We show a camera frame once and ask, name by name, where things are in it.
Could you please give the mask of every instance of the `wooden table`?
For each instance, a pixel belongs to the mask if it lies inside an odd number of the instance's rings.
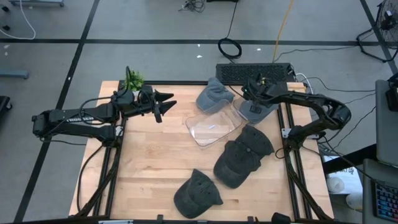
[[[290,90],[304,91],[302,83],[289,83],[288,86]],[[99,96],[110,96],[117,87],[118,82],[105,81],[102,83]],[[236,139],[244,124],[208,149],[200,149],[189,134],[185,120],[200,112],[195,100],[204,86],[153,87],[160,92],[174,93],[175,96],[171,100],[177,100],[177,104],[166,113],[163,123],[160,124],[155,122],[153,114],[136,116],[128,120],[111,218],[154,220],[158,214],[163,214],[165,220],[186,220],[175,208],[173,196],[190,178],[194,168],[204,172],[215,182],[224,201],[223,205],[212,206],[196,220],[246,221],[248,216],[253,216],[258,217],[260,221],[269,221],[274,212],[293,218],[283,159],[277,159],[275,154],[266,156],[261,161],[262,166],[252,172],[240,187],[227,188],[215,179],[213,167],[224,151],[225,143]],[[292,105],[292,112],[296,125],[311,122],[308,108]],[[288,126],[285,109],[284,121]],[[282,147],[276,111],[255,127],[271,140],[275,150]],[[99,146],[100,142],[89,139],[83,161]],[[306,140],[304,146],[318,151],[314,140]],[[333,217],[320,157],[303,149],[300,153],[308,191],[325,213]],[[83,173],[81,206],[88,201],[98,186],[103,155],[104,150],[89,162]],[[296,191],[300,216],[305,217],[301,193],[298,188]],[[100,214],[103,214],[106,197],[107,193],[104,193]],[[76,212],[75,193],[70,214]]]

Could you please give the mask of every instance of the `transparent plastic tray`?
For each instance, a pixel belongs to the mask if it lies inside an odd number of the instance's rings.
[[[187,128],[201,147],[209,146],[242,124],[242,118],[228,100],[221,100],[201,114],[185,121]]]

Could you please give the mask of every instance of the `black keyboard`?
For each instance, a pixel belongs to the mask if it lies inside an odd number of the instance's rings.
[[[374,215],[398,222],[398,188],[383,183],[380,186],[372,181]]]
[[[224,85],[243,85],[249,77],[261,74],[271,83],[294,82],[293,67],[289,63],[217,64],[216,77]]]

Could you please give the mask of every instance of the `table leg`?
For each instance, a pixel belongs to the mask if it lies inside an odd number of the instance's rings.
[[[370,145],[358,151],[352,152],[343,156],[346,160],[352,162],[354,165],[358,166],[363,163],[364,159],[373,159],[377,160],[376,158],[376,144]],[[330,174],[332,172],[337,172],[343,169],[347,169],[351,167],[344,159],[341,157],[332,159],[328,162],[324,162],[322,164],[323,172],[325,174]]]

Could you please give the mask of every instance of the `black cable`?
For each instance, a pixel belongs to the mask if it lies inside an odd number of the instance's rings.
[[[328,150],[327,148],[326,148],[326,146],[324,146],[324,145],[322,145],[322,144],[318,144],[318,150],[319,150],[319,152],[320,152],[320,154],[322,154],[322,155],[324,155],[324,156],[327,156],[327,157],[329,157],[330,159],[334,159],[334,158],[332,158],[329,154],[331,154],[331,152],[330,152],[330,150]]]
[[[372,178],[370,175],[368,175],[367,173],[365,173],[363,170],[357,168],[351,161],[349,161],[349,160],[347,160],[346,158],[344,158],[345,154],[336,151],[336,150],[335,150],[334,148],[332,148],[332,146],[329,144],[329,140],[327,140],[327,138],[325,138],[325,139],[326,139],[327,144],[328,144],[329,147],[330,147],[330,150],[333,151],[334,153],[336,153],[342,160],[344,160],[346,163],[348,163],[351,167],[355,167],[355,169],[356,169],[358,172],[362,173],[362,175],[365,175],[365,176],[366,176],[367,178],[369,178],[371,181],[373,181],[373,182],[375,182],[376,184],[378,184],[378,185],[379,185],[380,187],[382,187],[386,192],[389,192],[390,194],[395,195],[396,197],[398,197],[397,194],[395,194],[394,192],[391,192],[390,190],[388,190],[388,188],[387,188],[384,184],[382,184],[382,183],[380,183],[378,180]]]
[[[326,152],[331,152],[331,150],[327,146],[325,146],[323,143],[318,142],[318,147],[325,150]]]
[[[347,102],[347,103],[344,103],[344,104],[349,104],[349,103],[352,103],[352,102],[355,102],[355,101],[358,101],[358,100],[362,100],[362,99],[365,99],[366,97],[368,97],[368,96],[373,96],[373,95],[375,95],[376,93],[371,93],[371,94],[368,94],[368,95],[366,95],[366,96],[363,96],[363,97],[361,97],[361,98],[358,98],[358,99],[355,99],[355,100],[351,100],[351,101],[349,101],[349,102]]]
[[[365,38],[363,38],[362,40],[364,40],[364,39],[370,37],[372,34],[373,34],[373,32],[372,32],[371,34],[367,35],[367,36],[366,36]],[[311,50],[314,50],[314,51],[316,51],[316,50],[341,50],[341,49],[348,49],[348,48],[353,48],[353,47],[359,47],[359,46],[358,46],[358,45],[355,45],[355,46],[348,46],[348,47],[338,47],[338,48],[334,48],[334,49],[330,49],[330,48],[329,48],[329,49],[305,49],[305,50],[294,49],[294,50],[291,50],[291,51],[289,51],[289,52],[282,52],[282,53],[280,53],[279,56],[274,60],[274,62],[278,61],[282,55],[284,55],[284,54],[290,54],[290,53],[293,53],[293,52],[308,52],[308,51],[311,51]]]
[[[283,157],[279,157],[279,156],[278,156],[278,152],[279,152],[280,150],[282,150],[282,149],[283,149],[283,147],[280,148],[280,149],[278,149],[278,150],[276,150],[276,152],[275,152],[275,157],[276,157],[276,158],[278,158],[278,159],[283,159],[283,158],[285,158],[285,156],[283,156]]]
[[[322,85],[323,85],[327,90],[330,90],[330,91],[342,91],[342,92],[348,92],[348,93],[352,93],[352,92],[372,92],[372,91],[375,91],[375,90],[336,90],[336,89],[332,89],[332,88],[327,87],[327,86],[324,84],[324,82],[322,81],[322,79],[320,79],[320,78],[318,78],[318,77],[309,77],[309,78],[307,78],[307,80],[309,80],[309,79],[317,79],[317,80],[319,80],[319,81],[322,83]]]
[[[328,141],[331,141],[332,139],[334,139],[334,138],[341,132],[341,130],[342,130],[342,129],[339,129],[339,130],[335,133],[335,135],[332,136],[329,140],[326,140],[326,141],[324,141],[324,142],[318,142],[318,143],[323,144],[323,143],[326,143],[326,142],[328,142]]]
[[[229,25],[229,31],[228,31],[228,34],[227,34],[227,36],[225,38],[228,38],[229,34],[231,33],[232,23],[234,21],[235,11],[236,11],[236,6],[237,5],[238,5],[238,1],[235,2],[235,8],[234,8],[234,13],[232,14],[231,24]]]
[[[220,39],[218,41],[218,43],[217,43],[218,50],[224,55],[224,57],[228,58],[232,63],[234,63],[234,62],[231,59],[237,59],[237,58],[240,58],[242,56],[242,47],[241,47],[241,45],[239,43],[237,43],[236,41],[231,40],[231,39],[228,38],[229,34],[231,33],[231,28],[232,28],[232,24],[233,24],[233,21],[234,21],[235,12],[236,12],[236,6],[237,5],[238,5],[238,2],[236,1],[235,2],[234,12],[232,14],[232,19],[231,19],[231,23],[229,25],[229,30],[228,30],[227,36],[225,38]],[[238,54],[229,55],[229,54],[225,53],[225,51],[221,48],[221,44],[223,42],[229,42],[229,43],[233,44],[239,50]]]
[[[240,93],[238,93],[236,90],[234,90],[234,88],[232,88],[232,86],[229,86],[231,89],[232,89],[232,91],[234,91],[236,94],[238,94],[241,98],[243,98],[243,95],[242,94],[240,94]]]
[[[374,107],[370,112],[368,112],[365,116],[363,116],[361,119],[359,119],[359,121],[355,124],[354,128],[351,129],[351,130],[349,131],[349,133],[346,134],[346,135],[340,140],[340,142],[338,142],[338,144],[337,144],[333,149],[337,148],[337,147],[340,145],[340,143],[341,143],[345,138],[347,138],[347,136],[349,136],[349,135],[356,129],[356,127],[358,127],[358,125],[360,124],[360,122],[361,122],[363,119],[365,119],[369,114],[371,114],[371,113],[374,111],[374,109],[376,109],[376,107]]]
[[[111,143],[111,146],[114,146],[114,143],[119,139],[120,135],[124,132],[124,128],[122,130],[120,130],[119,134],[116,136],[115,140]],[[85,169],[85,167],[87,166],[87,163],[100,151],[100,149],[102,149],[103,146],[101,145],[95,152],[92,153],[92,155],[87,158],[87,160],[85,161],[85,163],[83,164],[83,166],[81,167],[81,171],[79,174],[79,179],[78,179],[78,187],[77,187],[77,195],[76,195],[76,204],[77,204],[77,210],[80,212],[80,187],[81,187],[81,177],[83,175],[83,171]]]
[[[315,154],[318,155],[318,156],[321,156],[321,154],[319,154],[319,152],[317,152],[317,151],[315,151],[315,150],[309,149],[309,148],[307,148],[307,147],[305,147],[305,146],[302,146],[302,148],[304,148],[304,149],[306,149],[306,150],[308,150],[308,151],[310,151],[310,152],[312,152],[312,153],[315,153]]]
[[[60,143],[65,143],[65,144],[69,144],[72,146],[85,146],[86,145],[83,143],[73,143],[73,142],[67,142],[67,141],[62,141],[62,140],[44,140],[43,138],[39,138],[39,139],[42,142],[60,142]]]
[[[125,86],[124,86],[124,91],[123,91],[123,93],[122,93],[121,95],[116,95],[116,98],[120,98],[120,97],[124,96],[124,95],[127,93],[127,91],[129,90],[129,88],[130,88],[130,82],[129,82],[128,80],[129,80],[129,76],[130,76],[130,75],[131,75],[130,68],[129,68],[128,66],[126,66],[126,82],[127,82],[127,83],[126,83]],[[83,107],[84,107],[87,103],[89,103],[89,102],[91,102],[91,101],[106,100],[106,99],[111,99],[111,98],[112,98],[112,96],[106,96],[106,97],[92,98],[92,99],[89,99],[89,100],[86,100],[85,102],[83,102],[83,103],[80,105],[80,107],[79,107],[79,118],[81,119],[81,121],[82,121],[83,123],[89,124],[89,125],[103,125],[103,124],[105,124],[106,122],[105,122],[103,119],[100,119],[99,117],[96,117],[96,116],[93,116],[92,114],[89,114],[89,113],[84,112]],[[83,119],[83,115],[92,116],[93,118],[96,118],[98,121],[100,121],[100,123],[90,123],[90,122],[88,122],[88,121],[85,121],[85,120]]]
[[[44,136],[44,137],[47,137],[47,136],[48,136],[49,134],[51,134],[55,129],[57,129],[61,124],[63,124],[63,123],[66,122],[68,119],[73,118],[73,117],[75,117],[75,116],[77,116],[77,114],[72,115],[72,116],[70,116],[70,117],[68,117],[68,118],[65,118],[65,119],[62,120],[59,124],[57,124],[55,128],[51,129],[50,131],[48,131],[47,133],[45,133],[43,136]]]
[[[302,146],[302,148],[304,148],[304,149],[306,149],[306,150],[308,150],[308,151],[310,151],[310,152],[312,152],[312,153],[314,153],[314,154],[316,154],[316,155],[318,155],[318,156],[321,156],[317,151],[314,151],[314,150],[312,150],[312,149],[309,149],[309,148],[307,148],[307,147],[305,147],[305,146]],[[283,156],[283,157],[279,157],[279,156],[278,156],[278,152],[279,152],[280,150],[282,150],[282,149],[283,149],[283,147],[280,148],[280,149],[278,149],[278,150],[276,150],[276,152],[275,152],[275,157],[276,157],[276,158],[278,158],[278,159],[284,159],[284,158],[285,158],[285,156]]]
[[[77,182],[77,196],[76,196],[76,205],[77,205],[77,210],[80,212],[80,187],[81,187],[81,177],[83,175],[83,171],[86,168],[88,162],[97,154],[99,153],[99,151],[103,148],[103,146],[101,145],[95,152],[92,153],[92,155],[87,158],[86,162],[83,164],[83,166],[81,167],[80,170],[80,174],[79,174],[79,179]]]
[[[185,1],[184,7],[178,11],[203,12],[205,8],[205,0],[188,0]]]

